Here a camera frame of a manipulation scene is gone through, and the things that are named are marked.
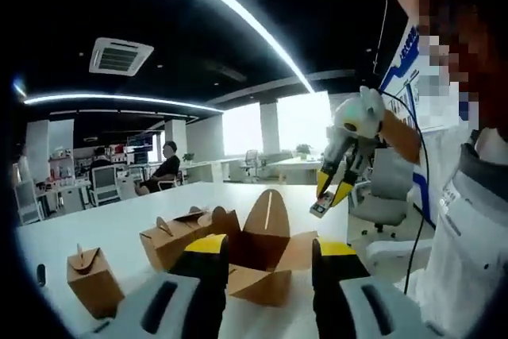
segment black ceiling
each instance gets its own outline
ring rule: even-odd
[[[263,24],[304,74],[352,69],[355,75],[310,81],[331,93],[379,83],[398,46],[406,17],[389,0],[378,76],[372,76],[385,0],[238,0]],[[218,0],[15,0],[19,23],[14,56],[16,75],[29,96],[94,91],[142,95],[206,104],[213,98],[294,73],[267,43]],[[98,37],[155,47],[133,77],[91,74],[90,54]],[[244,77],[238,81],[223,69]],[[305,91],[301,84],[245,95],[222,107]],[[52,110],[106,108],[181,112],[168,106],[118,102],[65,102],[31,106],[28,119]],[[199,117],[210,112],[187,111]]]

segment air conditioning vent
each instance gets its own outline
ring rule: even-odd
[[[149,45],[99,37],[92,51],[89,71],[133,76],[152,52],[153,47]]]

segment seated person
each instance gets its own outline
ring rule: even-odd
[[[110,166],[112,163],[106,156],[106,150],[103,147],[97,147],[95,149],[95,159],[90,165],[90,172],[88,174],[88,179],[90,180],[90,183],[92,184],[91,187],[94,187],[94,180],[93,180],[93,172],[92,170],[94,168],[100,168],[105,166]]]
[[[136,193],[139,196],[160,191],[159,182],[162,180],[175,180],[180,168],[180,159],[176,156],[176,143],[168,141],[164,143],[162,155],[166,161],[160,165],[146,182],[136,186]]]

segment folded cardboard box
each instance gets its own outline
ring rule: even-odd
[[[316,232],[290,234],[282,195],[266,190],[257,199],[243,230],[237,214],[217,207],[199,220],[211,233],[228,235],[228,294],[266,305],[282,306],[289,294],[291,272],[312,264]]]
[[[169,270],[186,246],[210,234],[210,219],[198,223],[207,214],[193,206],[188,214],[169,222],[157,218],[154,228],[140,233],[141,244],[154,269]]]
[[[100,248],[67,258],[67,283],[76,297],[96,318],[114,317],[124,294]]]

